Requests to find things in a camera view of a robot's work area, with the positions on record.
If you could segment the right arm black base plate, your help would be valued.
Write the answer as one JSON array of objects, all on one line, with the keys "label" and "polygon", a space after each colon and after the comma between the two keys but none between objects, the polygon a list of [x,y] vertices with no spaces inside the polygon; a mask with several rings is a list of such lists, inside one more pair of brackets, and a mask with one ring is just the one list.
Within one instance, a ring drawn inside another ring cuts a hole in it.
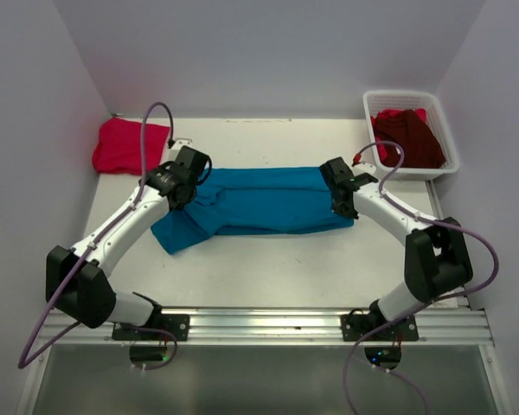
[{"label": "right arm black base plate", "polygon": [[[368,332],[386,323],[378,311],[353,309],[348,314],[340,315],[340,327],[345,342],[355,342]],[[413,316],[394,325],[381,329],[366,339],[367,342],[416,342],[420,339],[417,324]]]}]

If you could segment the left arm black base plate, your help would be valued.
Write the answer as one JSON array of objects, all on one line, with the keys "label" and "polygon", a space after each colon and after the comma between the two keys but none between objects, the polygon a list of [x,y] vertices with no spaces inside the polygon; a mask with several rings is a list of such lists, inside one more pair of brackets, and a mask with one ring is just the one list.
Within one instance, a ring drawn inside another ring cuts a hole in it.
[{"label": "left arm black base plate", "polygon": [[159,330],[171,333],[178,342],[185,342],[189,334],[189,315],[187,314],[155,314],[144,326],[133,326],[128,323],[115,323],[112,339],[120,342],[162,342],[168,336]]}]

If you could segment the blue t shirt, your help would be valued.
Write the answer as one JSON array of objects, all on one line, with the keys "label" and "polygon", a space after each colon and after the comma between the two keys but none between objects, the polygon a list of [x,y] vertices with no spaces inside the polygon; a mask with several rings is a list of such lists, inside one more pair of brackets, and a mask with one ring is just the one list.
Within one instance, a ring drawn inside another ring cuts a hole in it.
[{"label": "blue t shirt", "polygon": [[331,211],[316,167],[213,169],[194,200],[151,226],[170,255],[214,236],[309,234],[354,226]]}]

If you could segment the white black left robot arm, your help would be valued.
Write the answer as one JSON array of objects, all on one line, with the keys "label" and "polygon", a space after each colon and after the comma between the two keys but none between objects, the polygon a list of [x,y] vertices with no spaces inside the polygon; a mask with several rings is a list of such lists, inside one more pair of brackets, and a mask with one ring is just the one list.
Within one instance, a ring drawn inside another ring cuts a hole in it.
[{"label": "white black left robot arm", "polygon": [[212,161],[179,144],[173,158],[149,171],[122,206],[99,228],[70,248],[54,247],[46,258],[48,304],[90,329],[105,322],[147,326],[158,304],[109,283],[116,265],[140,237],[172,210],[193,201]]}]

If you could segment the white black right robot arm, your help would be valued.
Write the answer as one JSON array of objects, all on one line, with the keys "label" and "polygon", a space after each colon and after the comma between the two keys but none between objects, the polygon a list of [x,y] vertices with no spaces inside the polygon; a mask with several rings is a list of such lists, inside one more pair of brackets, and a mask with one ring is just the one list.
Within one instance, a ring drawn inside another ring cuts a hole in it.
[{"label": "white black right robot arm", "polygon": [[319,170],[334,213],[353,220],[365,215],[405,248],[403,282],[374,301],[368,313],[350,312],[347,324],[351,329],[365,334],[472,280],[465,238],[449,228],[458,226],[454,219],[437,226],[435,217],[415,213],[367,170],[356,174],[341,157],[322,164]]}]

